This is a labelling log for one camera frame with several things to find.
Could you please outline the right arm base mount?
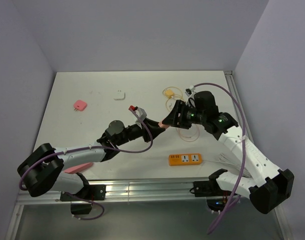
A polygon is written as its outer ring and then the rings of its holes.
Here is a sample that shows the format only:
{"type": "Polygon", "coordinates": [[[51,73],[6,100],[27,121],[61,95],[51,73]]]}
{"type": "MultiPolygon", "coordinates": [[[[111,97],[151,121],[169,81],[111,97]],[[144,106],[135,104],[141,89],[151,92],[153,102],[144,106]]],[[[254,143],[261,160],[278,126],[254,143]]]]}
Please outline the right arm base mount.
{"type": "Polygon", "coordinates": [[[201,197],[219,197],[218,199],[207,200],[207,206],[210,212],[221,213],[227,202],[230,191],[220,189],[216,179],[223,173],[226,173],[226,169],[219,169],[212,173],[208,180],[199,180],[193,182],[193,187],[189,190],[196,198],[201,197]]]}

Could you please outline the orange power strip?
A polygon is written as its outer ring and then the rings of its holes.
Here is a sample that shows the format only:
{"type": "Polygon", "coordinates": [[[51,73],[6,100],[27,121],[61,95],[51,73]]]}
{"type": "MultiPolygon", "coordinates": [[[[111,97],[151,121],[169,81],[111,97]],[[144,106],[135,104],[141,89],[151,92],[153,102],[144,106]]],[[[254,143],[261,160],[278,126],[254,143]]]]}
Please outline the orange power strip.
{"type": "Polygon", "coordinates": [[[168,157],[168,165],[171,167],[194,166],[200,165],[202,162],[203,159],[199,153],[170,154],[168,157]]]}

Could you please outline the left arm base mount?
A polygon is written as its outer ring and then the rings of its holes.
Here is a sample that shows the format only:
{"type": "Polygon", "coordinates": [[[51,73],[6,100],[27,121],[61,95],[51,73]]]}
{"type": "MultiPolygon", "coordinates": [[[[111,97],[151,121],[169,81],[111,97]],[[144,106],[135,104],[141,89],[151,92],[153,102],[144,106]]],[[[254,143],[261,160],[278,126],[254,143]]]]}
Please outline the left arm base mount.
{"type": "Polygon", "coordinates": [[[104,215],[105,207],[99,201],[103,201],[105,196],[106,185],[87,185],[75,194],[62,191],[59,200],[61,202],[70,202],[70,212],[73,218],[79,221],[91,221],[104,215]],[[88,216],[95,207],[101,209],[99,215],[88,216]]]}

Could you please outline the pink plug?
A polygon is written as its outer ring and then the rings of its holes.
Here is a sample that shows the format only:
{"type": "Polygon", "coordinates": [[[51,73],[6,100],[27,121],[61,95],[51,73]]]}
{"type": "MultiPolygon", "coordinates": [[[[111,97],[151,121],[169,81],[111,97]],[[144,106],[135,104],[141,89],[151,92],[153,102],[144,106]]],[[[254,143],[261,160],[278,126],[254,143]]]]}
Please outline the pink plug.
{"type": "Polygon", "coordinates": [[[160,121],[159,123],[158,123],[158,126],[160,127],[160,128],[163,128],[163,129],[168,129],[169,127],[170,127],[170,125],[168,125],[168,124],[163,124],[162,123],[162,121],[160,121]]]}

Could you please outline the yellow plug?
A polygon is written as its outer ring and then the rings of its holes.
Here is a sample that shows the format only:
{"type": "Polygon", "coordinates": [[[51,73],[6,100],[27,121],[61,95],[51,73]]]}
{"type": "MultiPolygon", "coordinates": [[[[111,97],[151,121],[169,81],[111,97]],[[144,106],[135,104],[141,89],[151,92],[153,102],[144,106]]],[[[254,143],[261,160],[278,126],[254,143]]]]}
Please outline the yellow plug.
{"type": "Polygon", "coordinates": [[[163,94],[168,98],[171,99],[174,97],[175,93],[171,89],[167,89],[163,92],[163,94]]]}

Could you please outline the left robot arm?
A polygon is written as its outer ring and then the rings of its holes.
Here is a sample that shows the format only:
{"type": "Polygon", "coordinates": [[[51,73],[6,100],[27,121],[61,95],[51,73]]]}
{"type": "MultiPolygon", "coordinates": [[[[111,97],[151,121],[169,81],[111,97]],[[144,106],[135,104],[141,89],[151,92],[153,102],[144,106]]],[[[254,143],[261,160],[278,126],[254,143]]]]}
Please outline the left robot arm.
{"type": "Polygon", "coordinates": [[[152,144],[165,130],[166,127],[160,122],[148,118],[129,126],[114,120],[101,138],[89,145],[56,148],[44,143],[17,168],[19,188],[28,191],[31,197],[39,197],[48,191],[64,191],[84,200],[90,193],[87,179],[81,173],[68,174],[65,172],[67,169],[111,160],[122,152],[119,146],[138,138],[152,144]]]}

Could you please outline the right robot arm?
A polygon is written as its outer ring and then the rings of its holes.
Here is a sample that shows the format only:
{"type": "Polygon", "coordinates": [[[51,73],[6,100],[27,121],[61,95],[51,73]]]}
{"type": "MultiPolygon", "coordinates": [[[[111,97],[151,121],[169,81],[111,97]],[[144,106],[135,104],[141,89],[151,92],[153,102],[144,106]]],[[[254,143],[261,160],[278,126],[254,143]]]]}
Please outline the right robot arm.
{"type": "Polygon", "coordinates": [[[194,95],[194,106],[177,100],[164,125],[189,129],[201,125],[207,133],[225,145],[236,157],[235,165],[249,172],[242,177],[236,189],[238,176],[226,169],[219,169],[208,177],[204,190],[214,195],[223,191],[235,192],[250,199],[262,214],[267,214],[291,196],[295,176],[272,163],[243,133],[238,122],[227,112],[220,112],[215,97],[209,91],[194,95]]]}

